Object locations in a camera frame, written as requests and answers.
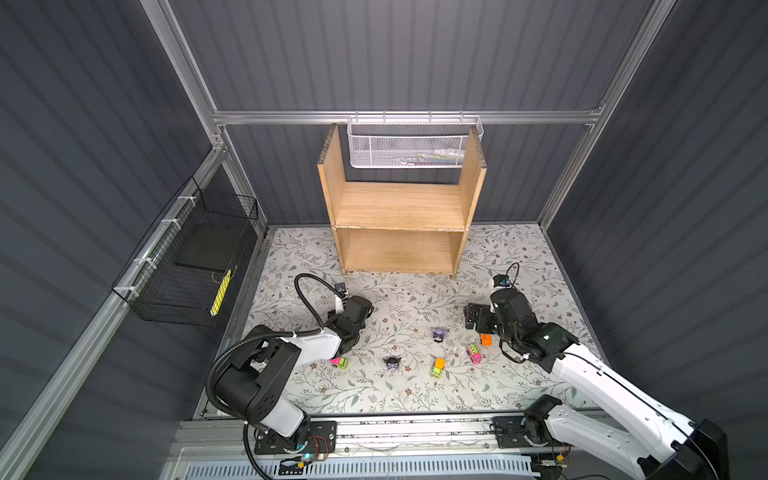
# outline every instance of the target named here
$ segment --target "lower shelf compartment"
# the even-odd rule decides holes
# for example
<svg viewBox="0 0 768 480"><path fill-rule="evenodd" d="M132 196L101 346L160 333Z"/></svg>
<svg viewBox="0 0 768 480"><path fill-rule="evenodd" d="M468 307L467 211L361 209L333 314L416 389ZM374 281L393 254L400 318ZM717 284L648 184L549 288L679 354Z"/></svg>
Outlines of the lower shelf compartment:
<svg viewBox="0 0 768 480"><path fill-rule="evenodd" d="M346 270L454 273L463 232L338 228Z"/></svg>

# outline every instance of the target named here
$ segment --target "gray wall panel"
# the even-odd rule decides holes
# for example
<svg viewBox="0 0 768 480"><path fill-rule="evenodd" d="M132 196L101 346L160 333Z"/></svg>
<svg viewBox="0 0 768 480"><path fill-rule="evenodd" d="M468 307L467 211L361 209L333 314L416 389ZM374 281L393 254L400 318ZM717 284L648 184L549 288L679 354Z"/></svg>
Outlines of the gray wall panel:
<svg viewBox="0 0 768 480"><path fill-rule="evenodd" d="M4 444L210 144L136 1L1 3L0 131ZM27 478L153 478L219 336L129 316Z"/></svg>
<svg viewBox="0 0 768 480"><path fill-rule="evenodd" d="M768 4L678 2L549 231L609 360L765 452Z"/></svg>
<svg viewBox="0 0 768 480"><path fill-rule="evenodd" d="M316 164L329 126L230 125L227 130L270 223L328 223ZM346 127L339 131L347 180L458 183L456 168L353 168ZM581 125L487 125L482 143L488 176L475 219L536 220L583 131Z"/></svg>
<svg viewBox="0 0 768 480"><path fill-rule="evenodd" d="M649 4L171 1L221 110L592 108Z"/></svg>

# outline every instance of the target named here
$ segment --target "black wire basket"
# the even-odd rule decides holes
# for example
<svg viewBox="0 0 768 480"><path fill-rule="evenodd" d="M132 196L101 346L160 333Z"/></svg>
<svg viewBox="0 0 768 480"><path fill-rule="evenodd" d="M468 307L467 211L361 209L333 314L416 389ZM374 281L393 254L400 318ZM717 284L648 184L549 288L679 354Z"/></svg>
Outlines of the black wire basket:
<svg viewBox="0 0 768 480"><path fill-rule="evenodd" d="M259 240L256 199L198 188L175 219L161 222L168 225L155 247L137 258L142 241L118 276L139 263L132 284L113 291L147 321L227 322Z"/></svg>

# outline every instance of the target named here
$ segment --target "leaf pattern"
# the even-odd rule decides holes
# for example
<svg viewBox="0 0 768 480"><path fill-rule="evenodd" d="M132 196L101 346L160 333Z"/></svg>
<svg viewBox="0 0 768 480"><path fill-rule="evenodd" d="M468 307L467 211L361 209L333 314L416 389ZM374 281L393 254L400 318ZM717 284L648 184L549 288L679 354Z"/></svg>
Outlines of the leaf pattern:
<svg viewBox="0 0 768 480"><path fill-rule="evenodd" d="M554 375L529 362L516 365L498 348L483 347L464 328L462 307L488 302L488 279L520 263L516 286L527 296L540 322L554 322L576 335L596 355L541 228L537 225L481 225L469 233L457 280L445 275L352 273L343 276L329 228L280 228L275 232L253 299L245 333L258 324L273 329L309 329L316 324L293 288L293 278L313 273L329 283L345 282L353 295L376 308L360 341L346 354L349 368L330 362L297 366L285 395L311 413L454 412L524 409L542 393L574 407L596 406ZM321 317L333 309L327 289L309 279L302 291ZM445 341L432 340L432 327L447 329ZM477 365L466 354L474 343L483 355ZM384 359L400 358L396 372ZM446 367L430 376L435 360Z"/></svg>

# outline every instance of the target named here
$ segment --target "wooden shelf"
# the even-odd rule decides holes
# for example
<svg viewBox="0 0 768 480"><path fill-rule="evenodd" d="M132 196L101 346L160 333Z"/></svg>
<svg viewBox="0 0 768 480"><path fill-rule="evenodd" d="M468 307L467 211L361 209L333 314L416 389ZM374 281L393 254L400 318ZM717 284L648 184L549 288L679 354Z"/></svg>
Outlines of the wooden shelf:
<svg viewBox="0 0 768 480"><path fill-rule="evenodd" d="M345 270L363 272L454 272L451 235L462 233L407 230L336 230Z"/></svg>
<svg viewBox="0 0 768 480"><path fill-rule="evenodd" d="M458 185L347 182L338 228L463 232L467 220Z"/></svg>
<svg viewBox="0 0 768 480"><path fill-rule="evenodd" d="M342 271L456 275L485 170L472 128L458 185L348 182L334 124L317 171Z"/></svg>

